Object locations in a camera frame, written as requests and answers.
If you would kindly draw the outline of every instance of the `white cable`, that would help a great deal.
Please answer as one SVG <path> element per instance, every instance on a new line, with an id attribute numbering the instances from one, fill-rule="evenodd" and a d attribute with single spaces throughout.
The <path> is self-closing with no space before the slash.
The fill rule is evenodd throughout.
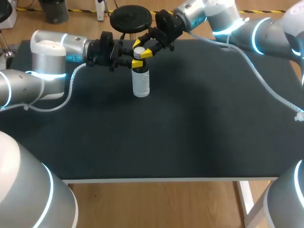
<path id="1" fill-rule="evenodd" d="M 28 109 L 30 108 L 30 109 L 32 109 L 32 110 L 34 110 L 34 111 L 36 111 L 36 112 L 44 112 L 44 113 L 46 113 L 46 112 L 53 112 L 53 111 L 56 111 L 56 110 L 62 108 L 63 106 L 65 106 L 65 105 L 69 102 L 69 100 L 70 100 L 70 98 L 71 98 L 72 90 L 73 90 L 73 81 L 74 81 L 75 75 L 77 74 L 77 72 L 78 72 L 81 68 L 83 68 L 83 67 L 85 67 L 85 66 L 86 66 L 86 64 L 83 63 L 83 64 L 79 65 L 79 66 L 73 71 L 72 76 L 71 76 L 71 80 L 70 80 L 70 87 L 69 87 L 68 95 L 67 95 L 66 100 L 64 101 L 64 103 L 62 103 L 61 105 L 59 105 L 59 106 L 57 106 L 57 107 L 55 107 L 55 108 L 51 108 L 51 109 L 41 109 L 41 108 L 36 108 L 36 107 L 34 107 L 34 106 L 32 106 L 32 105 L 29 105 L 29 104 L 14 104 L 14 105 L 10 105 L 10 106 L 8 106 L 8 107 L 1 108 L 1 109 L 0 109 L 0 112 L 6 111 L 6 110 L 9 110 L 9 109 L 12 109 L 12 108 L 16 108 L 16 107 L 21 107 L 21 106 L 23 106 L 25 110 L 28 110 Z"/>
<path id="2" fill-rule="evenodd" d="M 243 57 L 244 59 L 247 61 L 247 63 L 249 64 L 250 68 L 253 70 L 253 72 L 255 73 L 256 77 L 258 78 L 258 80 L 262 83 L 262 85 L 265 87 L 265 89 L 278 101 L 280 101 L 281 103 L 285 104 L 287 107 L 291 108 L 292 110 L 294 110 L 297 113 L 303 113 L 304 111 L 299 108 L 298 106 L 294 105 L 293 103 L 287 101 L 286 99 L 284 99 L 283 97 L 281 97 L 279 94 L 277 94 L 267 83 L 266 81 L 263 79 L 263 77 L 260 75 L 260 73 L 257 71 L 257 69 L 255 68 L 255 66 L 252 64 L 252 62 L 250 61 L 250 59 L 248 58 L 248 56 L 245 54 L 245 52 L 243 50 L 241 50 L 240 48 L 238 48 L 235 45 L 232 44 L 225 44 L 225 43 L 220 43 L 220 42 L 216 42 L 210 39 L 206 39 L 203 37 L 200 37 L 196 34 L 193 34 L 191 32 L 189 32 L 189 34 L 193 37 L 195 37 L 196 39 L 200 39 L 202 41 L 205 41 L 207 43 L 210 44 L 215 44 L 218 46 L 225 46 L 228 48 L 233 48 L 235 50 L 237 50 Z"/>

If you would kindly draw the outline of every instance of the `white object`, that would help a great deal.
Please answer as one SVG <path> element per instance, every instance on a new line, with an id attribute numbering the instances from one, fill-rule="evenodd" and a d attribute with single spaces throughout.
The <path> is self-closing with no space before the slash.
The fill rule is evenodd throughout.
<path id="1" fill-rule="evenodd" d="M 150 93 L 150 74 L 136 73 L 132 70 L 133 93 L 137 97 L 145 97 Z"/>
<path id="2" fill-rule="evenodd" d="M 95 0 L 96 5 L 96 11 L 97 11 L 97 20 L 98 21 L 104 21 L 105 20 L 105 4 L 104 1 L 101 3 L 98 2 L 98 0 Z"/>
<path id="3" fill-rule="evenodd" d="M 49 56 L 66 56 L 67 51 L 64 46 L 59 43 L 43 40 L 38 43 L 31 43 L 30 45 L 32 53 L 49 55 Z"/>
<path id="4" fill-rule="evenodd" d="M 56 100 L 56 99 L 62 98 L 64 94 L 65 94 L 65 92 L 62 92 L 59 94 L 49 94 L 49 95 L 46 95 L 46 96 L 40 98 L 39 100 Z"/>
<path id="5" fill-rule="evenodd" d="M 296 117 L 294 118 L 294 121 L 304 121 L 304 113 L 297 113 Z"/>
<path id="6" fill-rule="evenodd" d="M 11 16 L 5 20 L 4 22 L 2 22 L 0 24 L 0 29 L 10 29 L 12 27 L 14 27 L 16 19 L 17 19 L 17 12 L 16 12 L 16 1 L 15 0 L 9 0 L 11 6 L 13 7 L 13 12 L 11 14 Z"/>
<path id="7" fill-rule="evenodd" d="M 235 5 L 234 0 L 208 0 L 205 2 L 205 14 L 207 17 L 211 17 L 225 11 L 233 5 Z"/>

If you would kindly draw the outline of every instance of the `white table leg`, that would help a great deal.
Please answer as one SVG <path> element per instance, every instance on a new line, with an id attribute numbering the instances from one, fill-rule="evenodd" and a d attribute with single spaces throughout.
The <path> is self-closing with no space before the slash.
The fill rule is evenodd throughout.
<path id="1" fill-rule="evenodd" d="M 101 3 L 98 0 L 95 0 L 96 10 L 97 10 L 97 20 L 104 21 L 105 20 L 105 4 L 104 1 Z"/>
<path id="2" fill-rule="evenodd" d="M 257 227 L 261 223 L 263 218 L 265 217 L 264 196 L 265 196 L 265 192 L 260 196 L 260 198 L 254 204 L 253 208 L 245 216 L 245 219 L 244 219 L 245 228 Z"/>
<path id="3" fill-rule="evenodd" d="M 250 212 L 254 206 L 254 202 L 251 195 L 250 185 L 248 181 L 238 181 L 237 182 L 238 192 L 240 195 L 242 209 L 244 217 Z"/>

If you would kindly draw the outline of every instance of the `blue led ring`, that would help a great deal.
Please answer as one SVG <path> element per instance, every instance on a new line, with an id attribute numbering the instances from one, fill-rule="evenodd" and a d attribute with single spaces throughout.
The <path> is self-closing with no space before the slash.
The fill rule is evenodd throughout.
<path id="1" fill-rule="evenodd" d="M 256 27 L 255 27 L 255 29 L 253 30 L 253 33 L 252 33 L 252 46 L 253 46 L 253 49 L 254 49 L 257 53 L 259 53 L 259 54 L 261 54 L 261 55 L 263 55 L 264 53 L 260 52 L 259 49 L 257 49 L 257 45 L 256 45 L 256 34 L 257 34 L 257 29 L 258 29 L 258 27 L 260 27 L 260 25 L 261 25 L 264 21 L 266 21 L 266 20 L 268 20 L 268 19 L 270 19 L 270 18 L 264 18 L 264 19 L 261 20 L 259 23 L 257 23 L 257 25 L 256 25 Z"/>
<path id="2" fill-rule="evenodd" d="M 295 50 L 293 50 L 293 49 L 291 49 L 292 51 L 293 51 L 293 53 L 296 55 L 296 56 L 301 56 L 301 53 L 300 52 L 297 52 L 297 51 L 295 51 Z"/>
<path id="3" fill-rule="evenodd" d="M 31 74 L 35 77 L 39 77 L 43 80 L 47 80 L 47 81 L 52 81 L 54 79 L 57 79 L 57 78 L 62 78 L 62 77 L 65 77 L 66 74 L 60 74 L 60 75 L 51 75 L 51 74 L 43 74 L 43 73 L 37 73 L 35 71 L 26 71 L 27 74 Z"/>
<path id="4" fill-rule="evenodd" d="M 53 199 L 53 193 L 54 193 L 54 181 L 53 181 L 52 174 L 51 174 L 50 170 L 47 168 L 47 166 L 45 166 L 45 164 L 43 164 L 43 166 L 46 168 L 47 173 L 49 175 L 50 191 L 49 191 L 49 196 L 48 196 L 48 201 L 47 201 L 46 207 L 44 208 L 40 218 L 38 219 L 36 224 L 33 226 L 33 228 L 38 228 L 39 225 L 42 223 L 42 220 L 45 218 L 45 216 L 48 212 L 49 206 L 51 205 L 51 202 L 52 202 L 52 199 Z"/>
<path id="5" fill-rule="evenodd" d="M 302 206 L 304 208 L 304 197 L 303 197 L 303 194 L 302 194 L 301 189 L 300 189 L 299 177 L 298 177 L 298 175 L 299 175 L 299 168 L 300 168 L 301 162 L 302 162 L 302 160 L 300 160 L 298 162 L 298 164 L 296 165 L 296 167 L 295 167 L 295 171 L 294 171 L 294 174 L 295 174 L 294 175 L 294 186 L 295 186 L 296 194 L 298 195 L 298 198 L 299 198 L 299 200 L 300 200 L 300 202 L 301 202 L 301 204 L 302 204 Z"/>
<path id="6" fill-rule="evenodd" d="M 6 104 L 4 106 L 2 106 L 2 108 L 4 108 L 10 103 L 10 100 L 11 100 L 11 86 L 10 86 L 10 81 L 9 81 L 8 77 L 6 77 L 5 74 L 2 73 L 1 71 L 0 71 L 0 75 L 2 75 L 4 77 L 4 80 L 5 80 L 6 84 L 8 85 L 8 88 L 9 88 L 8 100 L 7 100 Z"/>
<path id="7" fill-rule="evenodd" d="M 245 22 L 246 22 L 245 20 L 243 20 L 242 18 L 239 18 L 229 28 L 227 28 L 225 30 L 222 30 L 222 31 L 219 31 L 219 32 L 213 32 L 213 35 L 214 36 L 229 35 L 233 31 L 237 30 L 239 27 L 241 27 L 242 25 L 244 25 Z"/>

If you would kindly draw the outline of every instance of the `black table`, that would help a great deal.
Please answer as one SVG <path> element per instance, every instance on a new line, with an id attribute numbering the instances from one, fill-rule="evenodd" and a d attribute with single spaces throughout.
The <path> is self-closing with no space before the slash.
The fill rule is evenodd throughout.
<path id="1" fill-rule="evenodd" d="M 304 107 L 287 60 L 248 55 L 275 91 Z M 163 50 L 149 64 L 146 98 L 133 95 L 130 69 L 87 67 L 64 108 L 0 113 L 0 130 L 70 182 L 268 178 L 303 158 L 304 123 L 268 94 L 239 53 L 178 40 L 174 52 Z M 67 64 L 67 87 L 76 66 Z M 11 67 L 31 69 L 28 41 Z"/>

